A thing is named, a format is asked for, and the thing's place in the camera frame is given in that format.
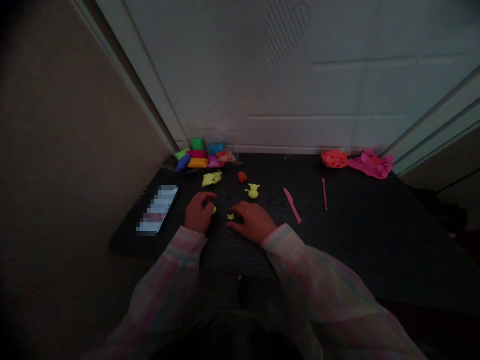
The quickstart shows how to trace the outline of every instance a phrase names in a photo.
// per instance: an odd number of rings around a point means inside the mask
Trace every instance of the table surface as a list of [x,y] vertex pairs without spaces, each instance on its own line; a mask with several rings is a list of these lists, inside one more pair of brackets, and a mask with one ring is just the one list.
[[[259,184],[255,202],[277,225],[288,223],[305,244],[342,261],[377,299],[480,315],[480,268],[395,175],[378,180],[349,167],[329,169],[314,155],[242,154],[240,160],[243,165],[222,169],[222,181],[204,188],[203,173],[170,176],[159,171],[113,236],[111,251],[156,261],[184,223],[192,197],[210,191],[218,195],[218,210],[200,266],[276,279],[265,252],[226,227],[231,206],[253,201],[245,192],[247,184]],[[237,177],[242,171],[248,176],[244,184]],[[160,185],[178,186],[177,199],[156,236],[137,236],[137,222]],[[284,188],[294,199],[300,225]]]

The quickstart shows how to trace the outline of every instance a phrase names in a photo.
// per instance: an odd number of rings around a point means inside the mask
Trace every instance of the white door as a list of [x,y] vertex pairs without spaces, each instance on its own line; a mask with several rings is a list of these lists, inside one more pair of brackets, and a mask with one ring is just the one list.
[[384,150],[480,64],[475,1],[125,3],[187,136],[244,151]]

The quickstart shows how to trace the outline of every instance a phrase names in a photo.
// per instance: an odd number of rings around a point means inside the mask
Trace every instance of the hand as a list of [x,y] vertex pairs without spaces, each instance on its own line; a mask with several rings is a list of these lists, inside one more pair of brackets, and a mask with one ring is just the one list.
[[210,199],[218,196],[213,192],[199,192],[191,199],[186,207],[185,212],[185,228],[196,233],[204,234],[212,222],[212,214],[214,212],[214,203]]
[[227,226],[258,245],[277,229],[277,225],[269,213],[260,205],[242,201],[232,207],[230,211],[235,211],[238,216],[243,218],[243,225],[229,222]]

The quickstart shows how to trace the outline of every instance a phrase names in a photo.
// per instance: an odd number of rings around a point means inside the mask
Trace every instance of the pastel striped sleeve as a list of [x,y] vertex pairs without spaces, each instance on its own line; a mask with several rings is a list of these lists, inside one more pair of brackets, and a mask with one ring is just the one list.
[[355,272],[306,246],[290,226],[280,226],[261,246],[295,313],[308,319],[335,358],[425,359]]
[[156,264],[136,286],[128,314],[102,348],[85,359],[118,359],[149,354],[151,339],[161,339],[182,325],[185,306],[193,297],[203,234],[181,226]]

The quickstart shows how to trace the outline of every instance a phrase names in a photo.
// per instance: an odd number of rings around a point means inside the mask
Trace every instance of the child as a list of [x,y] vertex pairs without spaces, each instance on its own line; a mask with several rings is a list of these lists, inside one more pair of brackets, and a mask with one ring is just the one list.
[[284,301],[260,314],[218,310],[185,322],[216,197],[193,197],[184,226],[137,285],[128,314],[86,358],[425,359],[357,274],[245,201],[230,209],[243,224],[227,226],[265,249]]

